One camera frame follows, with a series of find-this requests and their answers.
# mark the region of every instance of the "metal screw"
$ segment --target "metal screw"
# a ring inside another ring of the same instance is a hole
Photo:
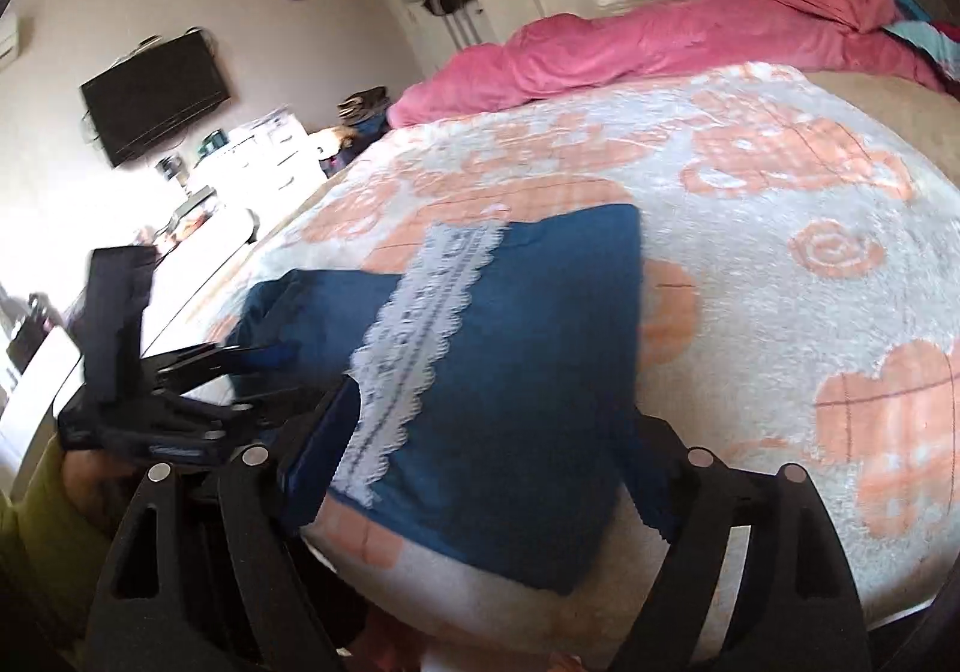
[[[806,481],[806,469],[803,466],[797,466],[796,464],[786,464],[784,469],[784,477],[786,477],[791,483],[803,483]]]
[[[170,476],[170,464],[154,464],[147,472],[147,477],[152,483],[162,483]]]
[[[709,466],[713,466],[712,452],[704,450],[703,447],[694,447],[688,452],[686,459],[698,469],[708,469]]]
[[[247,466],[260,466],[268,458],[270,458],[270,452],[267,448],[256,445],[243,454],[243,463]]]

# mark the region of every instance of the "human hand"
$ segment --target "human hand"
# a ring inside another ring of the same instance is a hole
[[[130,502],[123,481],[138,467],[104,450],[73,450],[64,454],[61,479],[67,500],[83,517],[112,536]]]
[[[350,672],[420,669],[427,642],[426,635],[371,605],[367,625],[347,648],[352,657],[344,665]]]

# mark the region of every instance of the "air conditioner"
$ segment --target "air conditioner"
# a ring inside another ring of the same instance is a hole
[[[20,26],[16,14],[0,17],[0,71],[20,54]]]

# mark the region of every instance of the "clutter on desk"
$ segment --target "clutter on desk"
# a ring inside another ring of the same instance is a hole
[[[166,181],[166,187],[170,190],[170,202],[176,203],[186,194],[186,185],[189,180],[184,158],[177,154],[164,157],[154,167],[157,173]]]
[[[200,142],[200,148],[197,151],[197,161],[203,160],[203,158],[210,156],[218,149],[227,146],[229,143],[229,138],[227,134],[222,130],[214,130],[208,137],[203,139]]]
[[[217,211],[219,205],[217,191],[213,187],[200,188],[198,192],[176,207],[165,227],[160,230],[153,230],[150,226],[140,228],[133,244],[143,247],[152,245],[157,248],[157,255],[164,258],[206,223]]]
[[[332,130],[338,138],[337,145],[333,146],[329,138],[319,138],[320,134],[317,133],[310,137],[320,148],[323,173],[333,176],[344,170],[369,146],[387,135],[390,132],[390,124],[387,123],[389,108],[390,95],[386,87],[363,90],[342,101],[337,106],[342,125],[320,132],[326,134]]]
[[[0,285],[0,412],[7,406],[7,401],[17,383],[20,381],[20,372],[13,365],[7,354],[7,347],[16,333],[18,322],[27,317],[28,309],[23,302],[7,294],[3,285]]]
[[[37,354],[43,340],[61,324],[61,316],[45,293],[31,293],[27,299],[27,313],[13,325],[7,356],[21,374]]]

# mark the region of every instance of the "cable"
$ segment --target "cable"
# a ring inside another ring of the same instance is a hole
[[[96,125],[93,124],[89,111],[80,118],[80,136],[83,138],[83,143],[87,145],[100,141],[100,134],[97,132]]]
[[[188,129],[185,129],[184,135],[181,136],[181,139],[178,142],[176,142],[174,146],[170,146],[169,148],[166,148],[160,154],[170,154],[170,152],[174,151],[174,149],[179,149],[181,146],[184,145],[184,141],[186,141],[186,137],[188,135],[190,135],[190,131]]]

